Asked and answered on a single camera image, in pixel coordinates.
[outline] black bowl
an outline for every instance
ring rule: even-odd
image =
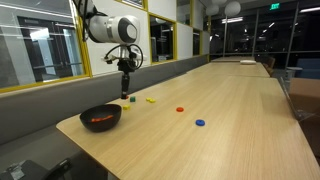
[[[113,128],[121,117],[121,106],[117,104],[106,104],[90,108],[80,115],[82,124],[92,132],[102,132]],[[93,118],[105,118],[98,122],[93,122]]]

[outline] box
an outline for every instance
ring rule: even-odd
[[[307,115],[300,126],[320,165],[320,80],[292,78],[289,96],[294,108]]]

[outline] door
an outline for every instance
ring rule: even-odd
[[[72,23],[18,17],[37,82],[84,74]]]

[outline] blue disc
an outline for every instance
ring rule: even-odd
[[[206,124],[206,122],[204,122],[204,120],[201,120],[201,119],[196,120],[197,126],[204,126],[205,124]]]

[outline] exit sign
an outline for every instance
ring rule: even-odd
[[[270,10],[280,9],[280,3],[271,4]]]

